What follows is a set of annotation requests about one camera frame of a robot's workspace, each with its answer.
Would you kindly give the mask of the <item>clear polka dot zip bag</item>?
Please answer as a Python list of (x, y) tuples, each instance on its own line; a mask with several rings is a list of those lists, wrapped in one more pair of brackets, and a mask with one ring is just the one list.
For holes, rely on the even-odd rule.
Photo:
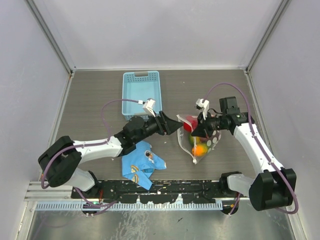
[(215, 149), (222, 135), (219, 131), (214, 130), (211, 137), (192, 136), (192, 131), (198, 125), (197, 117), (186, 114), (177, 114), (176, 117), (178, 122), (182, 123), (182, 127), (177, 130), (178, 144), (196, 165)]

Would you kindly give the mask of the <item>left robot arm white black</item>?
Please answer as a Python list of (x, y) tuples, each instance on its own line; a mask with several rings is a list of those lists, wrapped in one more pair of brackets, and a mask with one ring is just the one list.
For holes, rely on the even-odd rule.
[(74, 141), (67, 135), (62, 136), (38, 158), (43, 172), (41, 186), (43, 189), (72, 186), (88, 198), (95, 198), (100, 193), (99, 182), (92, 172), (81, 170), (80, 164), (107, 157), (123, 157), (146, 138), (154, 134), (171, 135), (182, 126), (182, 122), (160, 111), (147, 120), (133, 116), (120, 132), (106, 139)]

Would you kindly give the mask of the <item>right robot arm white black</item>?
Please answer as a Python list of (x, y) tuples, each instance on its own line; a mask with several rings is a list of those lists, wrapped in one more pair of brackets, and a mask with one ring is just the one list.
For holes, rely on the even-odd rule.
[(223, 173), (219, 179), (219, 191), (225, 197), (235, 192), (248, 197), (256, 211), (277, 209), (294, 205), (298, 208), (295, 195), (297, 175), (291, 168), (286, 169), (271, 153), (259, 134), (249, 112), (242, 112), (236, 97), (219, 100), (221, 112), (217, 116), (209, 113), (210, 102), (196, 101), (200, 111), (193, 137), (211, 137), (215, 131), (226, 130), (240, 143), (256, 173), (254, 179), (239, 171)]

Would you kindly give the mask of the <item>green fake vegetable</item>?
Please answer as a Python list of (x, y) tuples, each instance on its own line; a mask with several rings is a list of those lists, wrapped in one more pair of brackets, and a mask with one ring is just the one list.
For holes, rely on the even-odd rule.
[(188, 141), (189, 141), (189, 143), (190, 143), (191, 146), (194, 146), (194, 145), (199, 144), (199, 143), (201, 142), (201, 139), (200, 139), (200, 137), (198, 137), (198, 136), (191, 136), (191, 135), (189, 135), (189, 136), (188, 136)]

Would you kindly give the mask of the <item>red fake apple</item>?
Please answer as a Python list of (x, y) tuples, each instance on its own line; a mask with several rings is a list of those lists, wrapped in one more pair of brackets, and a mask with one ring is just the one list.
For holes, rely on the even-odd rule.
[(191, 133), (198, 125), (197, 116), (187, 115), (186, 121), (183, 123), (183, 129), (189, 133)]

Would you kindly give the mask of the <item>orange fake fruit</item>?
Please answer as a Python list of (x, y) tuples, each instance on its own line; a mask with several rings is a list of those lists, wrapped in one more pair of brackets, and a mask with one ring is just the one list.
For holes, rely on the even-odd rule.
[(196, 144), (192, 150), (191, 153), (195, 156), (195, 157), (203, 157), (204, 155), (207, 154), (208, 152), (208, 146), (206, 144)]

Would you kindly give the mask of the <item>light blue plastic basket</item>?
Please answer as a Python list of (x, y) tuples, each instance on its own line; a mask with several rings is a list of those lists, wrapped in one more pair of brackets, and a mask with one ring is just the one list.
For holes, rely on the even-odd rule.
[[(163, 109), (160, 74), (158, 71), (126, 72), (122, 77), (122, 98), (127, 100), (154, 99), (153, 110), (159, 113)], [(148, 118), (148, 114), (138, 103), (122, 102), (122, 115), (128, 121), (133, 116)]]

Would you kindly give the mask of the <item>blue patterned cloth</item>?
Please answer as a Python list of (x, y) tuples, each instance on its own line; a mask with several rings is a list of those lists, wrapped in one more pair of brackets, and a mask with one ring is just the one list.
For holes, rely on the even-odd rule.
[(135, 184), (150, 190), (153, 183), (150, 176), (155, 170), (165, 170), (166, 162), (152, 152), (152, 146), (145, 141), (136, 144), (136, 149), (121, 158), (122, 176)]

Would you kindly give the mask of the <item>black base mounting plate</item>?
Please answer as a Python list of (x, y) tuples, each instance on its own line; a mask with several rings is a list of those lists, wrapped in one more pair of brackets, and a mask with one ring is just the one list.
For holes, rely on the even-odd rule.
[(222, 191), (217, 180), (153, 180), (149, 190), (131, 180), (103, 180), (95, 195), (83, 194), (87, 199), (102, 199), (104, 203), (123, 204), (174, 203), (179, 197), (183, 204), (210, 204), (218, 199), (234, 199), (234, 191)]

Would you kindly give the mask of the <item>aluminium frame rail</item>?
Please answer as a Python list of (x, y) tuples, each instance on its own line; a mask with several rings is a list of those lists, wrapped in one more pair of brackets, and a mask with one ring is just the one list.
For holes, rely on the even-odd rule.
[(30, 181), (24, 201), (37, 202), (37, 201), (60, 201), (69, 200), (72, 194), (72, 187), (62, 185), (58, 187), (48, 187), (43, 189), (40, 181)]

